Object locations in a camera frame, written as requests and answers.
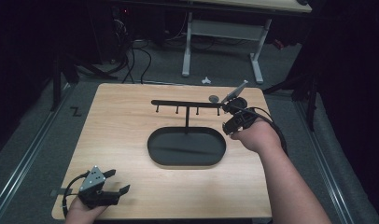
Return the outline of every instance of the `desk leg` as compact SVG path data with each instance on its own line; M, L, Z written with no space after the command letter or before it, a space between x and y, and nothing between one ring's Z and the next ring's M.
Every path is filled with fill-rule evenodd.
M260 65L259 65L259 56L260 56L260 53L262 50L262 46L265 42L266 35L268 34L269 27L271 26L271 22L272 22L271 19L269 19L265 22L265 26L263 27L261 37L259 40L259 44L257 45L257 48L256 48L256 52L250 54L250 60L251 60L251 64L253 65L254 76L255 76L256 82L258 84L263 83L263 78L262 78L262 74L260 71Z
M191 38L191 25L192 25L192 12L189 12L189 21L187 27L187 45L186 51L184 52L184 62L183 62L183 77L188 77L190 75L190 38Z

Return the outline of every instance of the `person's left hand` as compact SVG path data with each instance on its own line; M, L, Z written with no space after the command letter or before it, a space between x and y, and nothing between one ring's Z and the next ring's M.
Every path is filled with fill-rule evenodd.
M107 209L107 207L108 206L98 206L90 209L87 205L83 204L78 197L76 197L71 202L65 223L91 224Z

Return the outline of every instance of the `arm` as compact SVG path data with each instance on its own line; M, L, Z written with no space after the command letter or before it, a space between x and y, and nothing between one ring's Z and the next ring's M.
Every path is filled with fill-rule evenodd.
M107 206L99 206L90 209L76 197L70 205L65 224L92 224L100 216Z
M262 119L231 135L259 153L265 171L274 223L330 223L330 220L297 169L291 163L274 129Z

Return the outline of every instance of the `wooden tabletop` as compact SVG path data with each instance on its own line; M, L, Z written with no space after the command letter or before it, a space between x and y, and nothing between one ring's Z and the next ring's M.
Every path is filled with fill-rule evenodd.
M297 0L192 0L193 2L221 4L238 7L255 7L292 12L311 12L309 5L302 6Z
M227 149L213 166L161 166L148 155L147 140L158 128L185 125L185 108L156 106L151 100L206 102L222 100L234 88L102 84L84 124L62 188L97 165L102 172L116 169L105 191L131 185L118 205L100 219L270 217L271 208L259 156L233 141L221 129L232 115L215 108L190 111L189 126L210 127L225 138ZM262 91L245 88L240 95L249 106L268 110ZM82 180L72 186L78 191ZM74 196L68 197L68 204ZM62 196L52 216L63 219Z

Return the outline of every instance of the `dark background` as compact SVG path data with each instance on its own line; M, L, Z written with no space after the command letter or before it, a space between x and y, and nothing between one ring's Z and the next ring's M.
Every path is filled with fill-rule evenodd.
M276 19L268 41L303 44L288 79L317 77L337 139L379 213L379 0L310 4L313 16L335 21ZM114 43L109 8L96 7L0 1L0 149L50 80L61 46L89 63L117 59L116 46L106 44ZM161 44L182 14L134 10L134 34Z

